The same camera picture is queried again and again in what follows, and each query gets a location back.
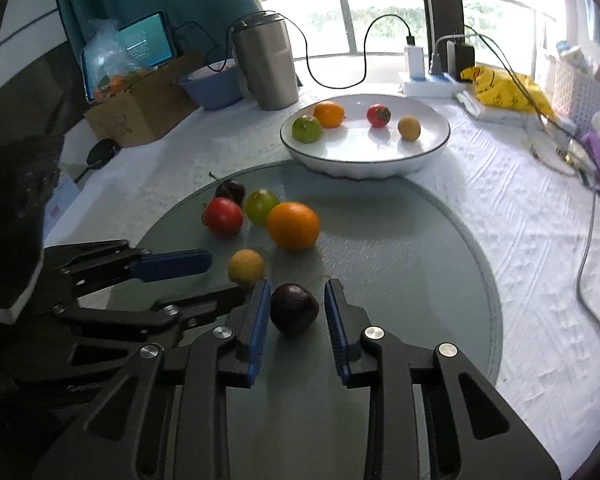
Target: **textured white cloth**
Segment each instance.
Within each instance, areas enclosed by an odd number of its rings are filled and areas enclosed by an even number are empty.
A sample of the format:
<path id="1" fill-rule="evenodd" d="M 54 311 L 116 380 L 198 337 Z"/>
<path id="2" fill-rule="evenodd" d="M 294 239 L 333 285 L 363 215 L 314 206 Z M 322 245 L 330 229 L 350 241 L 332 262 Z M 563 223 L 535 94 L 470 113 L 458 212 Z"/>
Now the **textured white cloth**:
<path id="1" fill-rule="evenodd" d="M 394 85 L 348 93 L 397 92 Z M 221 176 L 288 158 L 278 131 L 298 108 L 345 92 L 301 89 L 278 112 L 253 100 L 199 110 L 163 139 L 129 148 L 95 172 L 46 240 L 126 238 L 136 244 L 167 210 Z M 410 179 L 445 202 L 484 251 L 502 302 L 504 346 L 497 389 L 568 478 L 600 439 L 600 333 L 580 311 L 574 281 L 591 194 L 522 147 L 518 128 L 474 122 L 458 104 L 429 100 L 452 127 L 440 158 Z M 600 317 L 600 201 L 583 278 Z"/>

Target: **metal screw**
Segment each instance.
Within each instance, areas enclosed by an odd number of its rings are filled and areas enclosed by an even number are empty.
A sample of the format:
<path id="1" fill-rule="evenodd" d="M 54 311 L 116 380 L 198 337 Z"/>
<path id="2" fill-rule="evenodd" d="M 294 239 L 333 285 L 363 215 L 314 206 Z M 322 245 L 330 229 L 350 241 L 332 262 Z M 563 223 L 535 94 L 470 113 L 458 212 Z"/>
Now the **metal screw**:
<path id="1" fill-rule="evenodd" d="M 384 330 L 379 326 L 369 326 L 365 328 L 365 335 L 369 339 L 382 339 L 384 337 Z"/>
<path id="2" fill-rule="evenodd" d="M 169 316 L 175 316 L 179 312 L 178 307 L 175 305 L 167 305 L 163 310 L 169 314 Z"/>
<path id="3" fill-rule="evenodd" d="M 146 345 L 140 349 L 140 357 L 143 359 L 153 359 L 160 353 L 156 345 Z"/>
<path id="4" fill-rule="evenodd" d="M 458 354 L 458 349 L 456 348 L 456 345 L 451 343 L 442 343 L 442 345 L 438 347 L 438 352 L 444 357 L 453 357 Z"/>
<path id="5" fill-rule="evenodd" d="M 216 326 L 214 328 L 214 337 L 216 339 L 227 339 L 228 337 L 231 337 L 233 333 L 234 331 L 227 326 Z"/>

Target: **plastic bag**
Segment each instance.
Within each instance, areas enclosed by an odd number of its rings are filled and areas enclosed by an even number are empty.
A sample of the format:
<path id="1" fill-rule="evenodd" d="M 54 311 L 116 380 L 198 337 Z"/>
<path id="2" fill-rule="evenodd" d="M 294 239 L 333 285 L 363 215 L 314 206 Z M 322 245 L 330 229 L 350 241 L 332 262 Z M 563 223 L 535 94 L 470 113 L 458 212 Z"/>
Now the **plastic bag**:
<path id="1" fill-rule="evenodd" d="M 526 88 L 529 95 L 536 102 L 540 111 L 545 116 L 553 119 L 555 117 L 554 111 L 541 88 L 529 76 L 516 75 L 522 86 Z M 535 112 L 528 99 L 504 70 L 494 70 L 487 66 L 475 66 L 465 68 L 460 76 L 462 79 L 470 79 L 474 82 L 475 97 L 482 104 L 519 112 Z"/>
<path id="2" fill-rule="evenodd" d="M 104 102 L 142 79 L 149 70 L 141 67 L 118 39 L 113 20 L 97 20 L 97 32 L 84 47 L 85 80 L 91 95 Z"/>

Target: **blue bowl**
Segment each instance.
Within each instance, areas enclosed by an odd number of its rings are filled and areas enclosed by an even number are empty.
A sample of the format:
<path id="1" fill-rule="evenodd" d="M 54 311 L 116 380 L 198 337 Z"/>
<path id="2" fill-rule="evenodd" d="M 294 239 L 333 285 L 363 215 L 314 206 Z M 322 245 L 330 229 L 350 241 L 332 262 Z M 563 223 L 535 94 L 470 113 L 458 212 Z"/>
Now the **blue bowl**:
<path id="1" fill-rule="evenodd" d="M 222 61 L 212 63 L 218 70 Z M 226 108 L 242 99 L 238 85 L 238 69 L 233 59 L 228 59 L 222 72 L 213 72 L 208 66 L 184 75 L 177 80 L 192 101 L 205 110 Z"/>

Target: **yellow fruit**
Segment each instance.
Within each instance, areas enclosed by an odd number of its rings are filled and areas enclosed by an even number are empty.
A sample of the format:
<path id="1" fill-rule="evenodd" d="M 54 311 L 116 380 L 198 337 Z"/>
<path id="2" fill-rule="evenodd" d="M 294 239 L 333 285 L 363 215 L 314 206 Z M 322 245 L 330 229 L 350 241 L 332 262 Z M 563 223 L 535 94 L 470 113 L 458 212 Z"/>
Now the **yellow fruit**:
<path id="1" fill-rule="evenodd" d="M 420 121 L 412 115 L 405 115 L 398 121 L 398 131 L 404 140 L 413 142 L 420 136 Z"/>
<path id="2" fill-rule="evenodd" d="M 251 288 L 264 277 L 264 260 L 256 251 L 243 249 L 229 260 L 227 274 L 238 286 Z"/>
<path id="3" fill-rule="evenodd" d="M 299 202 L 283 202 L 267 217 L 271 239 L 287 251 L 302 251 L 312 247 L 320 234 L 318 216 Z"/>
<path id="4" fill-rule="evenodd" d="M 315 105 L 314 117 L 323 128 L 336 128 L 344 119 L 344 108 L 333 101 L 322 101 Z"/>

